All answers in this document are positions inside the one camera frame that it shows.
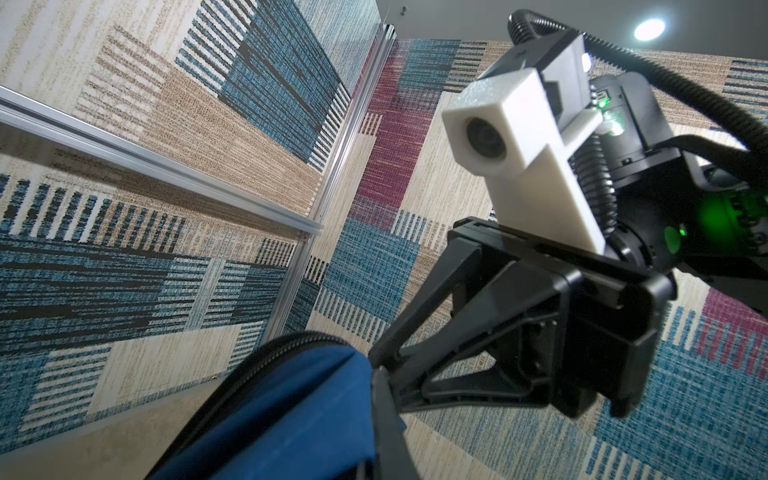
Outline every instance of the patterned carpet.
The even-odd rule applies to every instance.
[[[291,329],[335,333],[367,351],[413,298],[453,221],[492,215],[482,180],[453,161],[439,113],[509,46],[396,42]],[[766,118],[766,62],[644,55]],[[597,65],[592,74],[607,71]],[[738,144],[671,98],[660,94],[660,102],[677,133]],[[667,311],[644,403],[630,418],[611,418],[602,401],[576,422],[553,409],[406,415],[406,437],[424,478],[766,478],[768,323],[692,276],[677,273],[677,279],[680,298]],[[439,328],[449,310],[446,301],[414,339]],[[475,357],[456,371],[488,361]]]
[[[0,84],[307,214],[379,23],[372,0],[0,2]],[[297,235],[0,127],[0,452],[232,369]]]

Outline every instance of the black cable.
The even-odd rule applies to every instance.
[[[509,16],[507,29],[512,41],[530,39],[534,35],[549,35],[570,28],[530,10],[517,10]],[[717,93],[702,87],[684,76],[667,70],[627,48],[611,44],[580,31],[587,50],[596,58],[626,71],[642,74],[650,84],[668,93],[689,107],[699,111],[724,130],[739,139],[760,161],[768,159],[768,127],[752,114],[736,106]]]
[[[600,138],[590,136],[576,150],[569,164],[600,230],[608,237],[616,227],[618,203]]]

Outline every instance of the metal beam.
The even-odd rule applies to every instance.
[[[310,218],[315,221],[322,223],[325,220],[333,195],[339,186],[339,180],[349,158],[349,153],[352,151],[357,132],[360,130],[360,125],[362,125],[368,111],[368,105],[373,98],[376,84],[379,83],[379,77],[381,77],[389,51],[392,50],[392,44],[395,43],[395,37],[394,27],[382,24],[374,40],[373,57],[362,73],[363,83],[349,105],[344,124],[339,131],[336,143],[333,145],[325,179],[310,211]],[[288,266],[286,278],[277,294],[270,320],[261,337],[261,343],[277,338],[283,333],[291,307],[293,307],[293,300],[299,292],[304,271],[310,262],[310,254],[316,237],[317,235],[303,235],[299,239],[293,253],[293,259]]]
[[[26,131],[119,167],[218,200],[310,235],[319,222],[248,194],[175,160],[113,135],[29,97],[0,86],[0,124]]]

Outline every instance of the ceiling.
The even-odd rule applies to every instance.
[[[506,21],[530,8],[567,25],[631,48],[685,51],[768,60],[768,2],[765,0],[377,0],[382,18],[398,38],[508,40]],[[405,15],[400,15],[402,7]],[[634,39],[634,28],[660,18],[657,39]]]

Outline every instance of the ceiling light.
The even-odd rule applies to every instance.
[[[634,37],[641,41],[653,40],[654,38],[661,35],[663,31],[664,22],[652,18],[651,20],[646,20],[645,22],[639,24],[637,28],[634,29]]]

